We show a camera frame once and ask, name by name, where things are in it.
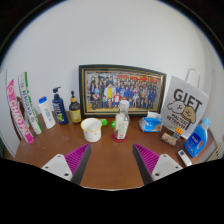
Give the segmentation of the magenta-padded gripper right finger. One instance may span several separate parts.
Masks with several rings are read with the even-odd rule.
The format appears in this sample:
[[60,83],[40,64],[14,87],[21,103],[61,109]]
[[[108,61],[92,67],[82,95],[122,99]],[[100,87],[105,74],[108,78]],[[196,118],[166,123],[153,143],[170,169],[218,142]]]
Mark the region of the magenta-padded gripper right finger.
[[182,169],[168,154],[159,155],[139,144],[133,144],[132,152],[145,185]]

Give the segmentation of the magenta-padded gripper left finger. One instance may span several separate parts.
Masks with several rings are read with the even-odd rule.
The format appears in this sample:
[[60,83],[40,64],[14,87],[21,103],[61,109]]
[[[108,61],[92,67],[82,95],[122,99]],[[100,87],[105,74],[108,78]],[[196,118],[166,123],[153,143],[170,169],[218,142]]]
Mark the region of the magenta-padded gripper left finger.
[[42,169],[79,185],[90,155],[91,145],[85,144],[66,155],[56,154]]

